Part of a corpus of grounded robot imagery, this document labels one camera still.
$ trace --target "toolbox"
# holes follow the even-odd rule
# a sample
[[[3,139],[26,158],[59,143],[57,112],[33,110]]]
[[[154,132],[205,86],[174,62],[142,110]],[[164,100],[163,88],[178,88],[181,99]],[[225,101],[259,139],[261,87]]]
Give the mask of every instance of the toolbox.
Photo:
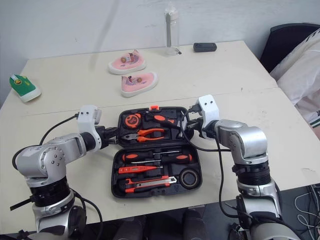
[[[111,191],[118,198],[174,195],[198,189],[202,173],[197,150],[183,137],[188,114],[184,107],[131,109],[118,120],[117,142],[123,147],[113,159]]]

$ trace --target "white wall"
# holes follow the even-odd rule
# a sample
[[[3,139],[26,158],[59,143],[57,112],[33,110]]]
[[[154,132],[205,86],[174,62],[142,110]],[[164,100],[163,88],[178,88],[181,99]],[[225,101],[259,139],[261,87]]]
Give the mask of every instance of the white wall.
[[[272,26],[320,24],[319,0],[173,0],[180,43],[245,40],[260,56]],[[164,45],[167,0],[0,0],[0,104],[27,59]]]

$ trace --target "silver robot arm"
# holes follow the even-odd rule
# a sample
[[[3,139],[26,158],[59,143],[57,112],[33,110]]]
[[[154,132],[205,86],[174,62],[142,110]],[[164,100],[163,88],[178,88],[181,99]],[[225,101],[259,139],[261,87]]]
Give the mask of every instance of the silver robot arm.
[[[215,138],[231,150],[234,161],[232,171],[237,175],[240,192],[236,197],[237,215],[240,226],[250,231],[251,239],[282,237],[299,240],[297,234],[282,221],[279,189],[270,176],[264,132],[242,122],[220,120],[219,109],[211,95],[199,97],[190,112],[198,112],[202,116],[191,124],[199,130],[201,137]],[[257,218],[262,220],[258,224],[255,221]]]
[[[34,202],[32,210],[37,233],[28,239],[77,239],[86,223],[84,210],[74,205],[75,193],[69,188],[66,165],[114,143],[117,128],[97,126],[101,110],[93,105],[80,109],[80,133],[56,137],[43,145],[26,147],[13,159],[13,166],[25,177],[31,197],[11,207],[14,210]]]

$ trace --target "black tape roll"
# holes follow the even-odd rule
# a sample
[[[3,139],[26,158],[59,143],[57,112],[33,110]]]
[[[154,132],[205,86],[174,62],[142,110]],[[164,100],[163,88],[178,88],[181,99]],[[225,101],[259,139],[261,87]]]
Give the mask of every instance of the black tape roll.
[[[200,182],[199,174],[192,168],[185,168],[179,175],[179,181],[182,187],[186,189],[194,189]]]

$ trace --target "black device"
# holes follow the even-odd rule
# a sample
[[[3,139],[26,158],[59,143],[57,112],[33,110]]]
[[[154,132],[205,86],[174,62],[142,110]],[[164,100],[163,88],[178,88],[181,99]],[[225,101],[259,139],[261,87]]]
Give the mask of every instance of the black device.
[[[196,53],[214,52],[217,50],[217,45],[214,42],[196,42],[193,44],[193,50]]]

